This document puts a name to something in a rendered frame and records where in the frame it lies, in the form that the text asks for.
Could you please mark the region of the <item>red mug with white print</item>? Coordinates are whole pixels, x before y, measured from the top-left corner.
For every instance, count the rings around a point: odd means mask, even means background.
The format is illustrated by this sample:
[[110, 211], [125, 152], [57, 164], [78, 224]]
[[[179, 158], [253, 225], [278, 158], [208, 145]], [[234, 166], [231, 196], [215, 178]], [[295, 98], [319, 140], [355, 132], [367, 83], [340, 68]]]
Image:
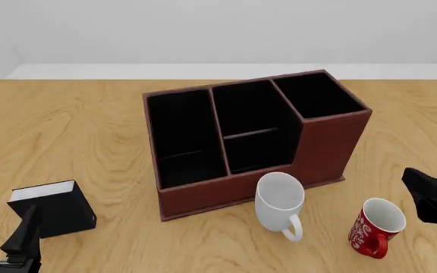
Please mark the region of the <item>red mug with white print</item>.
[[373, 197], [367, 199], [349, 234], [348, 242], [359, 254], [383, 259], [388, 242], [407, 224], [404, 213], [392, 202]]

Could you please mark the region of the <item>black book with white pages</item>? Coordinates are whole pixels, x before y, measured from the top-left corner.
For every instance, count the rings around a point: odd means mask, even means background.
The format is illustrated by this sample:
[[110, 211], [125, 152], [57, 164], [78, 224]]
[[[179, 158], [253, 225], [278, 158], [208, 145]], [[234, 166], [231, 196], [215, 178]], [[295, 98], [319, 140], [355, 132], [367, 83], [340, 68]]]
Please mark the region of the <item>black book with white pages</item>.
[[37, 206], [42, 215], [42, 239], [96, 227], [97, 217], [75, 180], [14, 189], [7, 204], [20, 217]]

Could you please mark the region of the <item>red-brown desk caddy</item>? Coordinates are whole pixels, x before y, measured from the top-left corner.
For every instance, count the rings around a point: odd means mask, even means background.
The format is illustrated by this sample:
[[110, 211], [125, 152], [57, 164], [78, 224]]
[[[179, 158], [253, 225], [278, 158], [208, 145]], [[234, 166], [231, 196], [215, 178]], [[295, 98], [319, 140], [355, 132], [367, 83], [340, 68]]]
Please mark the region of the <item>red-brown desk caddy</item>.
[[342, 181], [373, 113], [324, 70], [144, 93], [143, 107], [163, 221], [250, 202], [269, 172]]

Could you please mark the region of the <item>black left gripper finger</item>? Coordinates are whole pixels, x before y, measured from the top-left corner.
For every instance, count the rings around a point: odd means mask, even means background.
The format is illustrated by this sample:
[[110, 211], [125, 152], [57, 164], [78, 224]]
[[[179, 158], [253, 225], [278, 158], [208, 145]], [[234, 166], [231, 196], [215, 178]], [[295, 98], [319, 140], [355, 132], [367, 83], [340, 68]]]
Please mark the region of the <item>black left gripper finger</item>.
[[16, 231], [0, 247], [8, 261], [41, 261], [39, 248], [39, 226], [41, 211], [35, 205], [28, 208]]

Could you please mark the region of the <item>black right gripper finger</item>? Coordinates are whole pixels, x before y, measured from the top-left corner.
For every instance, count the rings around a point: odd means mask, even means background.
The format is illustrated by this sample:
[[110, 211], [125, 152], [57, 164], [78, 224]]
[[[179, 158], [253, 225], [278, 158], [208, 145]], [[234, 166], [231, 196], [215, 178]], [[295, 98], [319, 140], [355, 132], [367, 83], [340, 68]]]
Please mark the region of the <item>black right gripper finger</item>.
[[401, 180], [413, 198], [417, 217], [422, 222], [437, 224], [437, 178], [405, 168]]

